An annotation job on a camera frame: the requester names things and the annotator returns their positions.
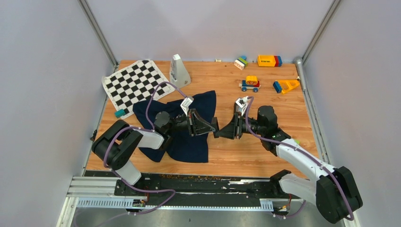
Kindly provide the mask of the teal block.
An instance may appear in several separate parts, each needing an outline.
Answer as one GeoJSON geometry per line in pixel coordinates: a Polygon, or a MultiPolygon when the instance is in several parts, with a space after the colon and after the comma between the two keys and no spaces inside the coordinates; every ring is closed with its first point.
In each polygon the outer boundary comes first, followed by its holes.
{"type": "Polygon", "coordinates": [[[121,118],[121,117],[123,117],[125,115],[125,110],[124,109],[120,109],[120,110],[116,111],[114,113],[114,115],[115,115],[116,118],[121,118]]]}

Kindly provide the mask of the white metronome-shaped object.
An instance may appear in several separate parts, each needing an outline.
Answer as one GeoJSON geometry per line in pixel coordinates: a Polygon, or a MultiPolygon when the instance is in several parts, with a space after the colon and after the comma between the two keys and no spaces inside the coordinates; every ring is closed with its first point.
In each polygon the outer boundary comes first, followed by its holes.
{"type": "Polygon", "coordinates": [[[177,88],[183,88],[191,83],[189,72],[178,54],[175,54],[171,59],[169,76],[170,82],[177,88]]]}

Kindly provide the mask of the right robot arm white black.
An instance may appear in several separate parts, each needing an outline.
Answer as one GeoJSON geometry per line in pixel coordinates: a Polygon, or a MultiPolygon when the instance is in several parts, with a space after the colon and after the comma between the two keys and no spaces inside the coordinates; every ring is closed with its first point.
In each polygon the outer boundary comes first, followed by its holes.
{"type": "Polygon", "coordinates": [[[272,178],[270,191],[275,197],[286,193],[313,205],[330,223],[342,219],[353,220],[353,212],[363,206],[352,172],[342,166],[336,168],[304,150],[278,126],[272,106],[258,108],[257,117],[250,118],[246,110],[235,105],[231,122],[214,133],[216,138],[240,139],[244,133],[261,140],[262,146],[273,155],[286,160],[301,171],[306,179],[283,170],[272,178]]]}

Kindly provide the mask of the toy car with yellow top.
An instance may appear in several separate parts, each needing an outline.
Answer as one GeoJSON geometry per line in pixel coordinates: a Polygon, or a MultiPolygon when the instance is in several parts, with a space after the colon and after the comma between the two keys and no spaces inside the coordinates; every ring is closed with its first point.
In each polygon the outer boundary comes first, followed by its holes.
{"type": "Polygon", "coordinates": [[[258,92],[261,84],[258,78],[254,75],[248,75],[242,82],[239,84],[239,87],[243,92],[247,90],[252,90],[253,92],[258,92]]]}

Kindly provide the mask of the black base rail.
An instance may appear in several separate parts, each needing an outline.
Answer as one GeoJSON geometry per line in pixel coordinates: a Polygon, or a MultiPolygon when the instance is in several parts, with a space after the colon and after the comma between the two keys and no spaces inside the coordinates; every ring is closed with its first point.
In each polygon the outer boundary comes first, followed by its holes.
{"type": "Polygon", "coordinates": [[[116,196],[144,196],[147,205],[158,205],[175,190],[167,206],[179,207],[259,207],[262,199],[287,204],[297,197],[279,189],[269,178],[233,176],[166,175],[143,173],[134,185],[139,191],[117,180],[116,196]]]}

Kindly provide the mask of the white green blue brick stack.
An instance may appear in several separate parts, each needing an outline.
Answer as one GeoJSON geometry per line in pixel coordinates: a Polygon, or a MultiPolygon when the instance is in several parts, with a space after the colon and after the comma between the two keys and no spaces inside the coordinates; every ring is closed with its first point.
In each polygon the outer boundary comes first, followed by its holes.
{"type": "Polygon", "coordinates": [[[240,56],[239,58],[237,58],[237,59],[234,61],[234,65],[235,65],[237,68],[239,68],[240,70],[244,70],[244,69],[247,67],[247,65],[248,65],[247,57],[244,56],[244,55],[240,56]]]}

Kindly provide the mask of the orange blue toy ramp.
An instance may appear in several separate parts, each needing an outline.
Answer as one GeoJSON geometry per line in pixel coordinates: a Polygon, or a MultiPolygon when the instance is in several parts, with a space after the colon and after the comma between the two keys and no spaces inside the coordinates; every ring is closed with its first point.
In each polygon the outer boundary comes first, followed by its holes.
{"type": "Polygon", "coordinates": [[[300,82],[297,79],[276,80],[273,82],[273,87],[278,94],[286,94],[298,86],[300,86],[300,82]]]}

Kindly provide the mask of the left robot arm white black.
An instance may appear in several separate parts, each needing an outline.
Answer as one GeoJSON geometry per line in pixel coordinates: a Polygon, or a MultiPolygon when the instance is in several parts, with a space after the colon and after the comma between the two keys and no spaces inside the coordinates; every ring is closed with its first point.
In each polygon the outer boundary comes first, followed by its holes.
{"type": "Polygon", "coordinates": [[[107,168],[127,182],[126,188],[133,195],[140,195],[145,189],[145,183],[140,179],[141,172],[130,160],[136,148],[190,151],[200,147],[200,143],[195,141],[196,137],[216,134],[219,130],[216,117],[208,122],[196,109],[190,109],[175,118],[168,112],[159,112],[154,127],[148,130],[118,120],[92,145],[93,153],[103,160],[107,168]]]}

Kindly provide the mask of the navy blue garment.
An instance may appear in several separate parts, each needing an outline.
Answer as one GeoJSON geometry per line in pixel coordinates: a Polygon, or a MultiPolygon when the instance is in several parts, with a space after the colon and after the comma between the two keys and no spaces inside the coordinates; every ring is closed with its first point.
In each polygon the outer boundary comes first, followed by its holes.
{"type": "MultiPolygon", "coordinates": [[[[216,92],[211,90],[205,93],[193,95],[192,97],[194,101],[190,105],[190,108],[195,108],[203,119],[211,122],[216,110],[216,92]]],[[[183,114],[183,111],[180,107],[182,101],[183,100],[180,99],[167,103],[161,103],[153,100],[148,110],[148,116],[145,114],[148,100],[141,101],[134,104],[133,112],[145,129],[151,129],[152,126],[148,120],[154,122],[156,114],[159,112],[165,111],[169,113],[171,117],[177,117],[183,114]]],[[[180,162],[208,162],[209,148],[207,143],[207,134],[192,137],[188,134],[188,131],[178,131],[173,133],[172,137],[173,140],[166,149],[156,150],[151,148],[139,148],[139,150],[154,162],[160,162],[165,153],[167,153],[172,159],[180,162]]]]}

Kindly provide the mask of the checkerboard calibration mat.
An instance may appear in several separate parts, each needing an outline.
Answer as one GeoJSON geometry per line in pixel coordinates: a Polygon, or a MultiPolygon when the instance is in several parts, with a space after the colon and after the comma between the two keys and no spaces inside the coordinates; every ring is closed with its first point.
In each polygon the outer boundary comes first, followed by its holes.
{"type": "Polygon", "coordinates": [[[168,79],[151,60],[140,60],[113,73],[102,77],[103,88],[114,105],[116,111],[125,110],[125,119],[133,114],[133,105],[151,98],[158,100],[174,92],[174,88],[166,82],[168,79]]]}

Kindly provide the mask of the black square frame box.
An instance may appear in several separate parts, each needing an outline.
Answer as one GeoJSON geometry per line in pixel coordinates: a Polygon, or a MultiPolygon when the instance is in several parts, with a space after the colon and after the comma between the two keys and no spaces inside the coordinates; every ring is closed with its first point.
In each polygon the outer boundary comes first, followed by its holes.
{"type": "Polygon", "coordinates": [[[212,127],[214,128],[213,137],[214,137],[215,139],[219,138],[219,136],[218,136],[219,125],[218,125],[218,119],[217,119],[217,117],[213,117],[213,118],[212,118],[212,120],[211,120],[211,125],[212,125],[212,127]]]}

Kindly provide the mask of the yellow red blue brick box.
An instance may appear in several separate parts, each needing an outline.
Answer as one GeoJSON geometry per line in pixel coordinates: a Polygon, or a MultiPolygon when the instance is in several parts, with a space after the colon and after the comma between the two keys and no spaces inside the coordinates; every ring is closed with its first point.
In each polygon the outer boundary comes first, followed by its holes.
{"type": "Polygon", "coordinates": [[[278,55],[259,55],[257,63],[259,67],[281,67],[282,59],[278,55]]]}

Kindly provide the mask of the grey metal pipe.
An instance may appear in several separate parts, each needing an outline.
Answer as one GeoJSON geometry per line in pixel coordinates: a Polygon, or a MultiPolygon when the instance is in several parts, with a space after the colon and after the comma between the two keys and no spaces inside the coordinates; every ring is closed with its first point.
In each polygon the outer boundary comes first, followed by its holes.
{"type": "Polygon", "coordinates": [[[305,92],[307,90],[307,81],[306,81],[303,59],[301,57],[296,57],[294,59],[294,64],[296,66],[296,70],[299,76],[301,89],[303,92],[305,92]]]}

